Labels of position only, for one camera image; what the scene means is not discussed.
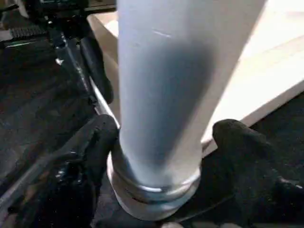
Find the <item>white pipe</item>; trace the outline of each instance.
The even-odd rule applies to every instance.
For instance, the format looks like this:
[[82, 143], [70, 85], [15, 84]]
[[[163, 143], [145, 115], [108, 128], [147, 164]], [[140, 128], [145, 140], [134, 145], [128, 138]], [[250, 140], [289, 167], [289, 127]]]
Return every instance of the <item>white pipe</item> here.
[[[174, 200], [197, 182], [201, 137], [263, 5], [264, 0], [118, 1], [122, 127], [121, 150], [112, 162], [120, 186], [133, 197]], [[123, 201], [121, 189], [115, 192]], [[148, 211], [130, 209], [129, 202], [123, 207], [151, 218], [143, 215]]]

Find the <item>dark floor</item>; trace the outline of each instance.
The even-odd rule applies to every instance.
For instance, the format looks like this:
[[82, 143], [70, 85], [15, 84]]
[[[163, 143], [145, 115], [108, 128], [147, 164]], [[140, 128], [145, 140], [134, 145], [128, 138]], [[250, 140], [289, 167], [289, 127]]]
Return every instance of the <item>dark floor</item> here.
[[[0, 54], [0, 194], [37, 157], [62, 146], [95, 112], [69, 83], [66, 72], [55, 64], [47, 42], [10, 48]], [[280, 173], [304, 180], [304, 93], [257, 124], [253, 129], [265, 134], [277, 147], [274, 163]], [[169, 221], [229, 221], [243, 224], [242, 209], [232, 199], [208, 213], [202, 211], [229, 196], [227, 180], [219, 173], [219, 152], [202, 165], [203, 178], [193, 199]], [[126, 214], [104, 179], [94, 224], [100, 227], [155, 227]]]

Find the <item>white wooden surface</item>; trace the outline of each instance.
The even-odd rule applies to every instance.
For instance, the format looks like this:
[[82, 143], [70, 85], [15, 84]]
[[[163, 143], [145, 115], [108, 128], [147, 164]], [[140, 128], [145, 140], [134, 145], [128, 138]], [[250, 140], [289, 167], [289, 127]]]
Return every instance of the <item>white wooden surface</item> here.
[[[202, 137], [204, 156], [216, 149], [215, 122], [232, 118], [251, 126], [304, 91], [304, 4], [289, 2], [288, 6], [286, 1], [268, 2]], [[89, 20], [118, 94], [117, 13]], [[119, 116], [119, 98], [111, 108]]]

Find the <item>metal rod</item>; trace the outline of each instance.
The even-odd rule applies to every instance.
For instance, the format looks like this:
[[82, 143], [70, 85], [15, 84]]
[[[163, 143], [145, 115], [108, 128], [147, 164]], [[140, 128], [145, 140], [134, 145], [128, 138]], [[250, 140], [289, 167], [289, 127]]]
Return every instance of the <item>metal rod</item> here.
[[[197, 183], [201, 137], [264, 2], [118, 1], [121, 150], [108, 175], [132, 215], [161, 219], [192, 196], [170, 213], [161, 203]], [[135, 209], [124, 191], [159, 209]]]

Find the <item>black rubber pad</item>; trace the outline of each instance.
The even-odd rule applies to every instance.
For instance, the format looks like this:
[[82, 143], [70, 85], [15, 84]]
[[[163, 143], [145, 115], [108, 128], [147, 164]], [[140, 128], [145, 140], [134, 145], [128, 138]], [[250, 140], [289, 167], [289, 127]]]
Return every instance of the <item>black rubber pad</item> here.
[[47, 34], [46, 30], [36, 25], [21, 28], [12, 28], [9, 31], [14, 40], [41, 37]]

